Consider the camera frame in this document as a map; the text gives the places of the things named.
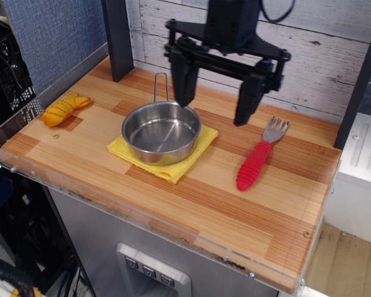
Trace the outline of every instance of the white wood panel wall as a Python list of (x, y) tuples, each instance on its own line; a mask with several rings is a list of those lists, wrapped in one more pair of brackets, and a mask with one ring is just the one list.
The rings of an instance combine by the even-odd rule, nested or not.
[[(291, 0), (264, 0), (271, 18), (286, 11)], [(135, 66), (170, 75), (164, 45), (169, 19), (205, 23), (208, 0), (127, 0)], [(291, 15), (278, 25), (260, 16), (258, 35), (292, 59), (284, 68), (279, 92), (263, 102), (316, 118), (340, 123), (371, 40), (371, 0), (297, 1)], [(229, 55), (246, 64), (258, 59)], [(198, 84), (239, 93), (240, 81), (200, 70)]]

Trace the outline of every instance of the toy bread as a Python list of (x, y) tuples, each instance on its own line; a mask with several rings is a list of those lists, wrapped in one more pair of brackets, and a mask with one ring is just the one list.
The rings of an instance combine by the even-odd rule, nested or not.
[(59, 125), (67, 120), (74, 110), (86, 107), (90, 102), (91, 99), (87, 97), (80, 97), (78, 94), (71, 95), (48, 107), (43, 113), (43, 122), (48, 127)]

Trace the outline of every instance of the stainless steel pot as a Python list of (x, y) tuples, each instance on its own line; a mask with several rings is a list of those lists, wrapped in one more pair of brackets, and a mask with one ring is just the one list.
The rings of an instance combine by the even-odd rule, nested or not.
[[(166, 78), (166, 101), (156, 102), (156, 80)], [(122, 136), (142, 162), (165, 166), (187, 158), (202, 127), (190, 107), (169, 101), (168, 76), (155, 74), (154, 102), (131, 112), (122, 124)]]

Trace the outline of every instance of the control panel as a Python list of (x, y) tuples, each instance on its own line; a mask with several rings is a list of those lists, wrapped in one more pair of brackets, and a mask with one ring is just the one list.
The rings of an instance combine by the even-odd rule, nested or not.
[(175, 296), (192, 297), (191, 279), (184, 272), (124, 243), (117, 245), (117, 258), (132, 297), (143, 296), (152, 288), (151, 279), (175, 291)]

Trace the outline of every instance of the wooden tabletop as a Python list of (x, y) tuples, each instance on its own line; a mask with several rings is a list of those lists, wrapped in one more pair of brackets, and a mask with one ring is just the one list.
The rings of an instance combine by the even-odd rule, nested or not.
[[(256, 278), (280, 290), (294, 288), (291, 279), (302, 277), (338, 165), (341, 151), (333, 148), (338, 125), (260, 104), (248, 125), (236, 127), (237, 97), (198, 86), (190, 106), (218, 137), (171, 184), (106, 147), (121, 135), (122, 122), (132, 110), (153, 101), (153, 73), (134, 69), (113, 82), (107, 58), (61, 98), (72, 93), (93, 103), (57, 127), (48, 128), (37, 117), (2, 149), (31, 164), (33, 175), (51, 172), (47, 179), (56, 176), (62, 188), (106, 210), (126, 212), (233, 269), (255, 272)], [(161, 79), (158, 99), (164, 98)], [(236, 187), (239, 167), (262, 140), (273, 115), (288, 119), (290, 128), (274, 143), (257, 182), (241, 192)]]

